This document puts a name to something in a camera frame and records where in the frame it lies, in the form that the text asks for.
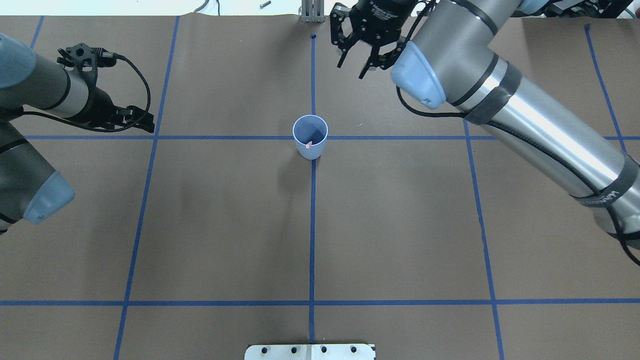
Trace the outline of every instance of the white bracket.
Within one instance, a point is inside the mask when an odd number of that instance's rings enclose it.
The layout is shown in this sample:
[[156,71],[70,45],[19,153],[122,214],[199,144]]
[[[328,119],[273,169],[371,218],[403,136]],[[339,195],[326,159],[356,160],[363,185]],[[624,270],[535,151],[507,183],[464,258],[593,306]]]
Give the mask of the white bracket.
[[253,345],[244,360],[376,360],[373,344]]
[[324,0],[302,0],[302,22],[324,22]]

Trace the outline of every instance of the green wire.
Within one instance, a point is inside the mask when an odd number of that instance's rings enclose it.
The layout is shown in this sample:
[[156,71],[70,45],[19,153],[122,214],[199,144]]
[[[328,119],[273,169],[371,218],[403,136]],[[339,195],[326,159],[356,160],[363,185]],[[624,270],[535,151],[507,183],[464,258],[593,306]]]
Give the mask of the green wire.
[[631,15],[631,17],[632,17],[632,18],[634,18],[634,19],[637,19],[637,18],[638,18],[638,17],[634,14],[634,12],[633,12],[633,11],[631,11],[631,10],[629,10],[629,9],[625,9],[625,11],[626,11],[629,15]]

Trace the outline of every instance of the plastic cup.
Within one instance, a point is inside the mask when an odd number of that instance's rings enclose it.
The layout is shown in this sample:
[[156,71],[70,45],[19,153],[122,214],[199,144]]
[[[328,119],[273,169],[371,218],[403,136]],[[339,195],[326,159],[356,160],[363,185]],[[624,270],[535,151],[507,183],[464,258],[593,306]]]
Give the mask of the plastic cup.
[[317,115],[305,115],[293,124],[293,139],[298,151],[307,160],[315,160],[322,155],[328,135],[329,127]]

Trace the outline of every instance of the robotic arm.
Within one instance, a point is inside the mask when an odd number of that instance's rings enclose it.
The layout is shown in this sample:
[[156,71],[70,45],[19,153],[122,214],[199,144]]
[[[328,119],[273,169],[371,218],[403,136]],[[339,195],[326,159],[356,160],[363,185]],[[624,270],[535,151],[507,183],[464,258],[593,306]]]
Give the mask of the robotic arm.
[[[407,41],[399,30],[417,3],[360,0],[353,9],[337,3],[330,17],[332,42],[343,53],[338,66],[356,39],[369,42],[372,55],[360,78],[369,67],[395,64],[391,77],[399,88],[432,110],[445,101],[457,107],[462,111],[457,115],[503,141],[591,208],[598,226],[640,265],[628,249],[640,249],[639,165],[488,48],[516,11],[536,13],[547,1],[440,0],[437,6],[425,1],[420,16],[430,13],[428,19]],[[340,24],[347,16],[354,33],[345,37]],[[385,35],[391,33],[393,38]],[[377,54],[383,42],[393,41],[390,54]]]
[[[75,195],[11,120],[38,115],[90,131],[110,133],[137,127],[154,132],[154,116],[148,113],[148,84],[129,59],[86,44],[58,52],[61,57],[54,63],[0,34],[0,234],[22,218],[33,224],[42,222]],[[119,108],[96,87],[97,68],[112,67],[117,60],[126,61],[144,82],[145,110],[136,106]],[[23,105],[52,115],[24,111]]]

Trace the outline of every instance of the blue joint cap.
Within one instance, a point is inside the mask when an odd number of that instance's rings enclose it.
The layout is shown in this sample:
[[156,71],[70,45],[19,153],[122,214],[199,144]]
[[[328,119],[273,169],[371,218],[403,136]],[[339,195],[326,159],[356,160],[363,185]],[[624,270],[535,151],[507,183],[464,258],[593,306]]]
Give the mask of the blue joint cap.
[[517,10],[531,14],[542,9],[542,6],[545,6],[546,4],[547,0],[523,0]]
[[447,99],[436,72],[412,41],[391,70],[391,80],[429,109],[437,109]]
[[30,47],[0,33],[0,89],[23,82],[36,68]]
[[36,192],[22,217],[32,224],[39,224],[71,202],[75,196],[76,192],[71,185],[60,172],[55,171]]

